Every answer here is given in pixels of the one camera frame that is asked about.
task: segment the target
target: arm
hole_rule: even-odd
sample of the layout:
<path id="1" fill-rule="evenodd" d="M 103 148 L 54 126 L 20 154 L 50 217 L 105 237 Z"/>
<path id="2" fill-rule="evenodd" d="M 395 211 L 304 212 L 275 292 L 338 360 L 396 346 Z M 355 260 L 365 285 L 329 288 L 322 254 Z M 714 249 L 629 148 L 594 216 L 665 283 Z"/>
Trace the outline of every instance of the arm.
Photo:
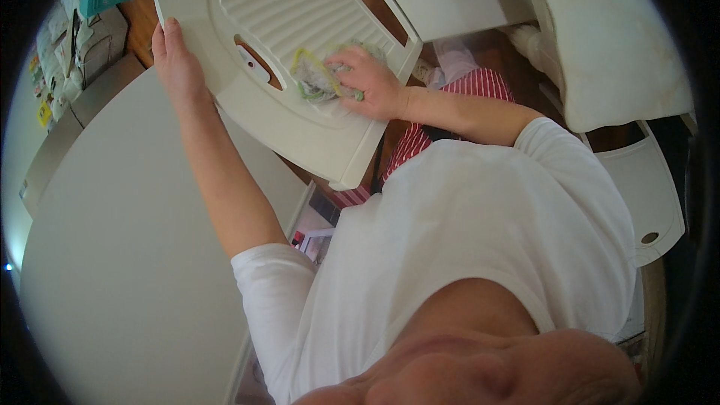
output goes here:
<path id="1" fill-rule="evenodd" d="M 337 72 L 345 85 L 364 92 L 364 100 L 343 97 L 347 108 L 371 119 L 426 124 L 456 133 L 479 144 L 512 146 L 533 119 L 531 108 L 507 100 L 403 87 L 392 72 L 362 49 L 351 47 L 328 59 L 353 68 Z"/>
<path id="2" fill-rule="evenodd" d="M 287 244 L 275 212 L 230 140 L 197 58 L 178 22 L 157 24 L 153 55 L 180 122 L 185 153 L 210 220 L 229 257 L 271 242 Z"/>
<path id="3" fill-rule="evenodd" d="M 405 87 L 408 106 L 401 119 L 448 130 L 478 144 L 512 146 L 540 112 L 507 100 Z"/>

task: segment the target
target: t-shirt sleeve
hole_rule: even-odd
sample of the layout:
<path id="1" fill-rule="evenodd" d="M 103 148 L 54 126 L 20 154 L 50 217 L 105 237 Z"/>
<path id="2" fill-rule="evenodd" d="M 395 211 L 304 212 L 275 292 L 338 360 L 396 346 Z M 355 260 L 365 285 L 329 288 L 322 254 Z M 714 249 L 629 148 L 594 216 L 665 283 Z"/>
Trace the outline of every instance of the t-shirt sleeve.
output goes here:
<path id="1" fill-rule="evenodd" d="M 315 266 L 287 244 L 265 244 L 230 260 L 250 337 L 271 394 L 278 391 L 293 360 L 302 310 L 315 279 Z"/>
<path id="2" fill-rule="evenodd" d="M 514 147 L 553 176 L 623 258 L 635 255 L 635 233 L 625 201 L 608 171 L 581 140 L 543 117 L 520 132 Z"/>

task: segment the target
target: towel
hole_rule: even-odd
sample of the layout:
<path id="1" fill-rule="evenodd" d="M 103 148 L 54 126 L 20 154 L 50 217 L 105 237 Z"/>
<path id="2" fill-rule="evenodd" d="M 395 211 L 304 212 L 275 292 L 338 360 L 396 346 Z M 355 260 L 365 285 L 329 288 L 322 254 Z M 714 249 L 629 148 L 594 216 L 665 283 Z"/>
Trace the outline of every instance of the towel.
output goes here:
<path id="1" fill-rule="evenodd" d="M 384 65 L 387 64 L 385 52 L 375 44 L 350 40 L 345 44 L 337 44 L 330 50 L 331 55 L 346 49 L 350 46 L 360 46 L 373 58 Z M 321 104 L 332 99 L 344 96 L 354 96 L 356 101 L 362 101 L 363 92 L 340 84 L 335 75 L 338 71 L 348 71 L 349 66 L 344 64 L 326 65 L 324 60 L 320 61 L 311 51 L 301 47 L 295 52 L 295 57 L 290 68 L 290 74 L 297 80 L 297 89 L 300 96 L 312 104 Z"/>

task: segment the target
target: white refrigerator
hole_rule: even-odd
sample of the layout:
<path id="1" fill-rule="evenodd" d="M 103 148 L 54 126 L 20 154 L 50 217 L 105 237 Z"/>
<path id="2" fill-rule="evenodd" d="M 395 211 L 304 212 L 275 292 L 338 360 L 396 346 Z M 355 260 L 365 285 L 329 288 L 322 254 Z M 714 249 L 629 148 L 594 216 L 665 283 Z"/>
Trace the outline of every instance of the white refrigerator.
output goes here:
<path id="1" fill-rule="evenodd" d="M 290 233 L 308 186 L 221 114 Z M 20 302 L 76 404 L 234 401 L 251 348 L 242 298 L 155 69 L 105 106 L 52 176 Z"/>

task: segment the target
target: fingers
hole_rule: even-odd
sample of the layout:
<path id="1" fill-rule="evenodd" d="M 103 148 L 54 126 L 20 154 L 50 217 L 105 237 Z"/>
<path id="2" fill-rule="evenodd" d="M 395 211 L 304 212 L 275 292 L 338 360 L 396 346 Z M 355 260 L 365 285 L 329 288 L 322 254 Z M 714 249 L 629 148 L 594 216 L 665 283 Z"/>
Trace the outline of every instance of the fingers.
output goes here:
<path id="1" fill-rule="evenodd" d="M 175 18 L 168 18 L 165 21 L 165 48 L 167 53 L 172 54 L 174 52 L 182 52 L 187 50 L 185 48 L 185 41 L 182 38 L 182 29 L 180 28 L 180 22 L 177 22 Z"/>
<path id="2" fill-rule="evenodd" d="M 365 91 L 365 82 L 362 81 L 363 76 L 357 71 L 336 71 L 335 76 L 340 83 L 356 90 Z"/>
<path id="3" fill-rule="evenodd" d="M 325 60 L 326 65 L 346 65 L 350 68 L 357 68 L 369 54 L 358 46 L 350 46 L 339 51 L 337 54 L 330 55 Z"/>
<path id="4" fill-rule="evenodd" d="M 340 105 L 342 105 L 343 107 L 347 108 L 350 111 L 354 111 L 356 113 L 362 114 L 362 112 L 361 112 L 362 103 L 355 100 L 355 97 L 349 97 L 349 96 L 340 97 Z"/>
<path id="5" fill-rule="evenodd" d="M 153 58 L 160 59 L 165 57 L 166 54 L 165 33 L 163 32 L 163 26 L 158 22 L 153 32 Z"/>

